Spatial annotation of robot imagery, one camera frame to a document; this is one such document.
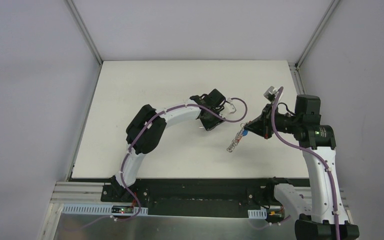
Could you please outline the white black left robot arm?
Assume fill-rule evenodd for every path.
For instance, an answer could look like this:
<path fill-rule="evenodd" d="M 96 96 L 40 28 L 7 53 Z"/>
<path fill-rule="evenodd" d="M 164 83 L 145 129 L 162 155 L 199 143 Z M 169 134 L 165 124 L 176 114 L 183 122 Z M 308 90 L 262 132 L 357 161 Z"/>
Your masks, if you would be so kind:
<path fill-rule="evenodd" d="M 127 202 L 132 198 L 130 187 L 137 179 L 139 168 L 147 154 L 156 149 L 164 131 L 190 120 L 200 120 L 206 131 L 224 122 L 221 111 L 227 98 L 217 89 L 202 95 L 193 95 L 182 103 L 162 109 L 144 105 L 126 128 L 126 153 L 120 169 L 110 178 L 108 197 Z"/>

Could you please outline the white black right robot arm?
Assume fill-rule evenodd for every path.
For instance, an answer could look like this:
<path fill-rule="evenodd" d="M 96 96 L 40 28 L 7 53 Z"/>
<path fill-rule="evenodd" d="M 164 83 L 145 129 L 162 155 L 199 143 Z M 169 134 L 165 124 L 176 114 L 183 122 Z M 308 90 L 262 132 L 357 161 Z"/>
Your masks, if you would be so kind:
<path fill-rule="evenodd" d="M 308 171 L 311 205 L 290 183 L 275 183 L 264 190 L 270 205 L 279 202 L 294 220 L 298 240 L 356 240 L 359 227 L 350 222 L 344 208 L 336 175 L 336 140 L 333 128 L 321 124 L 321 100 L 299 94 L 293 114 L 279 113 L 280 94 L 270 93 L 260 116 L 244 129 L 265 139 L 275 135 L 289 147 L 302 151 Z"/>

